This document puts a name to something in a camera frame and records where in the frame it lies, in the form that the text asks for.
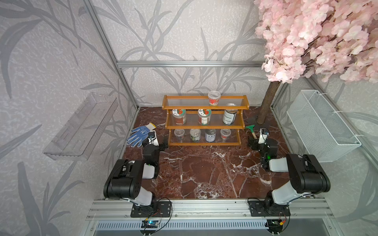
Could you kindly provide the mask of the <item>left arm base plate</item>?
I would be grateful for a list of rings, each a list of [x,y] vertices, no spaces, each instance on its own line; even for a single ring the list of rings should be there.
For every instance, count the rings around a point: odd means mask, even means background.
[[[150,217],[170,217],[172,213],[172,203],[169,201],[159,201],[150,206],[133,205],[131,218],[150,218]]]

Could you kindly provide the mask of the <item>tomato lid jar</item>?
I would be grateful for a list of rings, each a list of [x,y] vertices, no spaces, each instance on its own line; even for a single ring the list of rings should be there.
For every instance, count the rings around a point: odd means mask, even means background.
[[[185,109],[173,109],[172,116],[176,125],[184,125],[186,123],[186,110]]]
[[[200,125],[209,125],[212,111],[211,109],[198,109],[198,122]]]

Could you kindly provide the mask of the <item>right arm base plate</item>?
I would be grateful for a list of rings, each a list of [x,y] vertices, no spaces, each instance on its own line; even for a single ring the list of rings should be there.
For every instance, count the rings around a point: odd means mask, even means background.
[[[259,199],[248,199],[250,214],[253,217],[289,217],[291,216],[289,206],[278,205],[270,201]]]

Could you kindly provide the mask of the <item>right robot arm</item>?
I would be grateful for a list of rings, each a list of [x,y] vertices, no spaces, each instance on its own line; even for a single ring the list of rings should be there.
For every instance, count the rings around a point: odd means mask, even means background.
[[[252,216],[289,216],[291,202],[330,191],[329,177],[314,155],[289,153],[278,158],[278,142],[271,138],[260,142],[249,137],[248,145],[259,152],[260,163],[265,171],[289,174],[288,182],[269,191],[264,200],[247,200]]]

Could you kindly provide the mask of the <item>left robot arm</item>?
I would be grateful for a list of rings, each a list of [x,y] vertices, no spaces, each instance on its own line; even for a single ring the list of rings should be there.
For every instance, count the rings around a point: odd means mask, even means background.
[[[103,195],[113,200],[130,201],[138,207],[149,207],[156,202],[155,194],[142,187],[144,179],[156,179],[159,175],[160,152],[168,148],[168,139],[162,144],[143,145],[141,160],[119,159],[107,178]]]

